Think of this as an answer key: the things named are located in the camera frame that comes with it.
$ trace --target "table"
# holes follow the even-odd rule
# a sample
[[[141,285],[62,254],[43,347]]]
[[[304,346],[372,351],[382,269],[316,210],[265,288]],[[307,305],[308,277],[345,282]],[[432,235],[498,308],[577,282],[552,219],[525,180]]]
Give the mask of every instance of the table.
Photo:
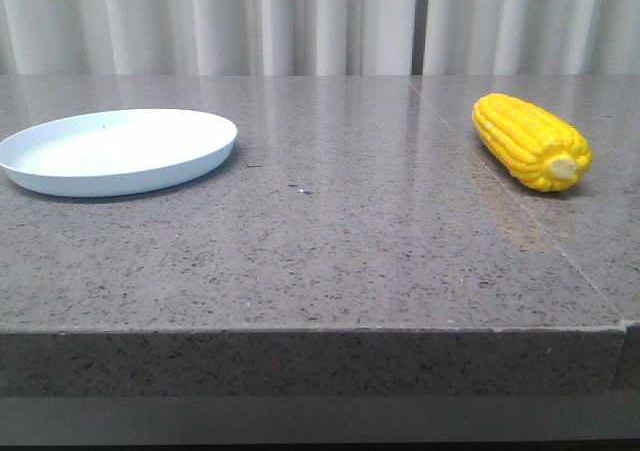
[[[515,182],[499,91],[595,151]],[[640,438],[640,77],[0,77],[0,138],[212,112],[220,168],[71,199],[0,178],[0,444]]]

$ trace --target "white plate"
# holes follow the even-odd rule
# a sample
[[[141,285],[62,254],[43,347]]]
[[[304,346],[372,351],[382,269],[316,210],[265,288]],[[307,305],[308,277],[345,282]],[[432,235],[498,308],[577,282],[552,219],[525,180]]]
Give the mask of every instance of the white plate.
[[[0,143],[11,180],[55,196],[141,193],[197,178],[224,162],[238,134],[221,116],[183,109],[86,114]]]

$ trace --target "white curtain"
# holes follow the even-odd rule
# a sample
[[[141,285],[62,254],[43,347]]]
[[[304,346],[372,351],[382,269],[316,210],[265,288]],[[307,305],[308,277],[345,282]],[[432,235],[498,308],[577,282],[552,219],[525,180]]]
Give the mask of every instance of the white curtain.
[[[0,0],[0,74],[640,74],[640,0]]]

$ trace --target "yellow corn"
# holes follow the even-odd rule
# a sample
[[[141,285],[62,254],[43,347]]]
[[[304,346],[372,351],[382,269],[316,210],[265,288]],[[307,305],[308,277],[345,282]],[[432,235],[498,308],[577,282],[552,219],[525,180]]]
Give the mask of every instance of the yellow corn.
[[[562,191],[591,166],[591,147],[576,128],[522,99],[488,94],[474,105],[473,121],[487,148],[529,188]]]

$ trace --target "gray countertop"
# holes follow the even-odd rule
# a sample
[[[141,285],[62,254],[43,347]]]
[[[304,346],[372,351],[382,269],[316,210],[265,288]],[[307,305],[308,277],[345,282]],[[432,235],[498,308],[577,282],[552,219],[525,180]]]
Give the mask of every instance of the gray countertop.
[[[509,177],[470,120],[490,91],[583,131],[578,186]],[[0,177],[0,395],[640,388],[639,100],[628,76],[0,77],[0,138],[137,107],[239,129],[222,167],[161,191]]]

